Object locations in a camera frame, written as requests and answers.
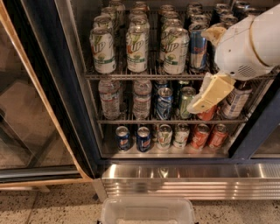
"plastic water bottle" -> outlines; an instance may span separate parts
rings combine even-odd
[[[100,80],[98,84],[103,114],[109,120],[115,120],[120,115],[120,86],[118,80]]]
[[[133,115],[137,120],[148,117],[151,108],[151,81],[135,80],[133,84]]]

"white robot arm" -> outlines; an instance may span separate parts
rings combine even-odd
[[[279,20],[280,4],[258,17],[243,19],[223,34],[214,59],[220,72],[205,78],[189,112],[197,114],[210,109],[230,93],[235,80],[247,81],[268,74],[280,64]]]

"floor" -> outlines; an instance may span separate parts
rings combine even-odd
[[[91,184],[53,185],[50,192],[0,192],[0,223],[96,223],[102,204]],[[280,223],[280,200],[192,201],[199,224]]]

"green can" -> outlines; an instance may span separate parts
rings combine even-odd
[[[179,114],[181,119],[188,119],[192,116],[191,113],[187,111],[187,106],[190,104],[191,100],[195,96],[195,89],[193,87],[183,87],[180,93],[179,101]]]

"beverage cooler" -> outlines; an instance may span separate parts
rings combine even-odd
[[[195,46],[205,53],[193,58],[191,29],[171,29],[169,37],[180,31],[176,40],[185,52],[165,49],[162,59],[161,6],[174,6],[184,27],[192,23],[189,2],[123,0],[114,20],[106,7],[116,2],[1,2],[1,150],[13,159],[1,166],[3,185],[92,181],[101,201],[125,195],[280,199],[279,67],[237,81],[207,114],[187,113],[206,73],[219,71],[210,42]],[[215,5],[235,4],[199,2],[211,25],[220,22],[219,16],[213,21]],[[258,13],[277,5],[247,2]],[[135,7],[150,27],[130,24],[137,22]],[[229,10],[242,20],[244,7],[239,14]],[[109,18],[109,28],[96,28],[100,15]],[[181,61],[173,63],[176,57]],[[234,95],[242,98],[235,108]]]

